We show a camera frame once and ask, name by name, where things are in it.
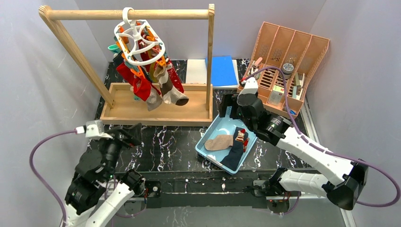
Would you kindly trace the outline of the brown striped sock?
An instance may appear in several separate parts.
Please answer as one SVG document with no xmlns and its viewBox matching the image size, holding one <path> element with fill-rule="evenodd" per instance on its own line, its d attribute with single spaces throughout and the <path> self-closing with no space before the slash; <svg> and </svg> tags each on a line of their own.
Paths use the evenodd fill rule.
<svg viewBox="0 0 401 227">
<path fill-rule="evenodd" d="M 188 103 L 188 96 L 184 93 L 181 93 L 173 86 L 172 81 L 169 78 L 166 66 L 160 66 L 159 64 L 156 64 L 153 75 L 158 80 L 163 101 L 166 104 L 183 106 Z"/>
</svg>

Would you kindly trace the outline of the white sock hanger with clips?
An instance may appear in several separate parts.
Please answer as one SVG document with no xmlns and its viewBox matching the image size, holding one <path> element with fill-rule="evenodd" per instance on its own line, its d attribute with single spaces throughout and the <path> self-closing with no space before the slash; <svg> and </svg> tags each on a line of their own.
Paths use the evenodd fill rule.
<svg viewBox="0 0 401 227">
<path fill-rule="evenodd" d="M 148 21 L 128 19 L 133 8 L 122 10 L 122 22 L 114 28 L 116 45 L 122 51 L 124 63 L 135 75 L 142 76 L 142 66 L 167 66 L 166 47 Z"/>
</svg>

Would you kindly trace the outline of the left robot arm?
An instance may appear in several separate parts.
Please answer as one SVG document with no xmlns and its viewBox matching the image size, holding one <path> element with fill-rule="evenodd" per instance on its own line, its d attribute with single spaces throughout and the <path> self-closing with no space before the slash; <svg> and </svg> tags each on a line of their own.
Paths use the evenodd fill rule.
<svg viewBox="0 0 401 227">
<path fill-rule="evenodd" d="M 104 227 L 128 199 L 146 195 L 145 177 L 129 170 L 119 178 L 102 205 L 96 207 L 107 192 L 108 182 L 114 177 L 122 150 L 141 145 L 141 128 L 141 123 L 137 123 L 105 130 L 101 120 L 89 121 L 76 128 L 77 134 L 97 140 L 99 147 L 84 152 L 75 167 L 64 199 L 63 227 Z"/>
</svg>

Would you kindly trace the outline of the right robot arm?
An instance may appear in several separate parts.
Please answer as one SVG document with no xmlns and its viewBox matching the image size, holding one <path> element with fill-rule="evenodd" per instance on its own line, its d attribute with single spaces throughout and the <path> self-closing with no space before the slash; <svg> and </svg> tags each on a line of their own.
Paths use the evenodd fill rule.
<svg viewBox="0 0 401 227">
<path fill-rule="evenodd" d="M 225 94 L 219 105 L 219 115 L 244 123 L 246 129 L 257 138 L 290 152 L 318 174 L 278 168 L 274 175 L 259 188 L 266 195 L 285 192 L 306 192 L 323 196 L 344 210 L 352 210 L 366 184 L 368 167 L 360 160 L 351 161 L 335 157 L 315 141 L 296 131 L 291 122 L 267 111 L 261 99 L 254 94 Z"/>
</svg>

